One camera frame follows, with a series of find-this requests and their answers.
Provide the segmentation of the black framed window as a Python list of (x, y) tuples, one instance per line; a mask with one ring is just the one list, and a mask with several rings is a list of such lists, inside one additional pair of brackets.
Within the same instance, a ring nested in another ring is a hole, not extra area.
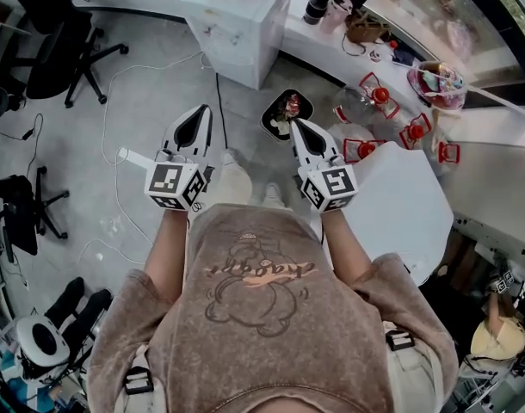
[(525, 0), (352, 0), (386, 21), (420, 59), (525, 106)]

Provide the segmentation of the white octagonal table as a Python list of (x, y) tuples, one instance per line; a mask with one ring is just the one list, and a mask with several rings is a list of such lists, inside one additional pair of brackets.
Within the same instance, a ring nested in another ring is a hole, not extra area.
[(421, 286), (440, 265), (454, 215), (423, 151), (393, 142), (351, 165), (358, 194), (343, 208), (372, 260), (395, 253)]

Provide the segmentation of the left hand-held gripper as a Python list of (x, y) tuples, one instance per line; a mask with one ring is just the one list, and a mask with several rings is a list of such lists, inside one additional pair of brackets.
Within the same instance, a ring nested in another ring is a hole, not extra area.
[(213, 112), (207, 104), (191, 108), (168, 127), (162, 144), (166, 150), (160, 150), (146, 169), (145, 194), (159, 207), (201, 209), (198, 198), (206, 193), (214, 167), (194, 160), (206, 156), (212, 130)]

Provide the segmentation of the white trash bin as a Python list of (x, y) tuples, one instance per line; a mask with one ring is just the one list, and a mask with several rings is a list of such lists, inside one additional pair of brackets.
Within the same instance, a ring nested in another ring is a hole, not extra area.
[(261, 127), (279, 143), (290, 140), (292, 120), (309, 120), (314, 112), (312, 102), (296, 89), (285, 89), (262, 114)]

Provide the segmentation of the person's right forearm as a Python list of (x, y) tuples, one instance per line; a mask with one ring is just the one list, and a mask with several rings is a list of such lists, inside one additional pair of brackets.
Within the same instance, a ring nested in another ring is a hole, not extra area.
[(352, 285), (370, 270), (372, 261), (341, 210), (323, 213), (321, 220), (336, 276)]

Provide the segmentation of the white water dispenser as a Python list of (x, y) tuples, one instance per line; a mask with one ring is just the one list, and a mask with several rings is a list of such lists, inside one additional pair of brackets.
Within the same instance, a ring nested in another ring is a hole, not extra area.
[(177, 0), (211, 66), (260, 89), (281, 49), (291, 0)]

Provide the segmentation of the small red-capped bottle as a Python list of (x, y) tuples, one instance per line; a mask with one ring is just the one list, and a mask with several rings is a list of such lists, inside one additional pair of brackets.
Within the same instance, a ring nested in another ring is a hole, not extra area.
[(376, 42), (368, 57), (375, 63), (380, 61), (392, 62), (397, 47), (398, 42), (396, 40)]

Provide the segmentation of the black office chair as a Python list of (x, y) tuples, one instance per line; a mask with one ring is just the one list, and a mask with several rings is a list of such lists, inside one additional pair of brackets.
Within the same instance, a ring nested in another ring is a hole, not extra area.
[(92, 25), (92, 14), (78, 9), (72, 0), (17, 0), (37, 33), (44, 36), (34, 58), (16, 58), (13, 67), (30, 69), (26, 97), (42, 100), (66, 93), (65, 107), (72, 108), (72, 97), (82, 77), (85, 77), (100, 104), (108, 97), (96, 82), (92, 65), (118, 52), (126, 55), (129, 47), (123, 43), (103, 50), (96, 40), (104, 31)]
[(46, 166), (36, 171), (35, 188), (26, 176), (12, 175), (0, 179), (0, 199), (3, 210), (3, 241), (8, 261), (13, 263), (13, 248), (19, 248), (31, 256), (38, 253), (37, 236), (44, 236), (49, 229), (59, 240), (68, 238), (67, 232), (60, 232), (48, 214), (48, 207), (61, 199), (70, 196), (68, 190), (44, 200), (42, 198), (42, 180), (47, 173)]

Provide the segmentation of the pink tumbler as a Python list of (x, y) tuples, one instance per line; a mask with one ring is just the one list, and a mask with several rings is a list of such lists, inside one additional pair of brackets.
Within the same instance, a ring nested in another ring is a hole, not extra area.
[(353, 9), (350, 0), (330, 0), (326, 12), (320, 22), (320, 30), (324, 34), (331, 34), (338, 26), (344, 23)]

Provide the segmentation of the black thermos tumbler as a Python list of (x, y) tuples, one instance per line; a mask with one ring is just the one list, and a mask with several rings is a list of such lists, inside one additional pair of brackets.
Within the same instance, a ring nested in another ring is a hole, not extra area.
[(303, 20), (310, 25), (317, 25), (324, 17), (330, 0), (307, 0)]

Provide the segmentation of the person's left forearm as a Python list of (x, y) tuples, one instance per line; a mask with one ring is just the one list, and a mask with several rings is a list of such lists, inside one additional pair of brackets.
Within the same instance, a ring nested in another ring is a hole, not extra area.
[(182, 293), (187, 229), (186, 213), (166, 210), (145, 264), (158, 294), (172, 302)]

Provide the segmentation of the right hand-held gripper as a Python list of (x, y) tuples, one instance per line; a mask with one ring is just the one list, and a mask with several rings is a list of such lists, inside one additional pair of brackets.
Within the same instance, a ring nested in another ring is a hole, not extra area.
[(292, 120), (290, 138), (299, 163), (299, 190), (318, 213), (346, 207), (358, 194), (353, 167), (333, 137), (309, 120)]

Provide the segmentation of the pile of clear empty jugs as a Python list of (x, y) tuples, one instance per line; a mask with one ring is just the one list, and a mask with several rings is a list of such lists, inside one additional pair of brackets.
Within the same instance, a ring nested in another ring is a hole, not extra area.
[(434, 141), (429, 116), (401, 108), (372, 72), (355, 87), (344, 86), (335, 98), (339, 122), (329, 129), (347, 163), (358, 163), (378, 147), (393, 142), (408, 151), (426, 151), (438, 164), (458, 164), (460, 146)]

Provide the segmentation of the white window pole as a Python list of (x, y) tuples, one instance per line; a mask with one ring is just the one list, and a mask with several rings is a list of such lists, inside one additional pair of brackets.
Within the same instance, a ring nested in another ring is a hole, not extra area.
[[(484, 88), (484, 92), (499, 97), (517, 106), (525, 107), (525, 82), (510, 83)], [(466, 95), (464, 109), (499, 107), (500, 103), (480, 93), (469, 91)]]

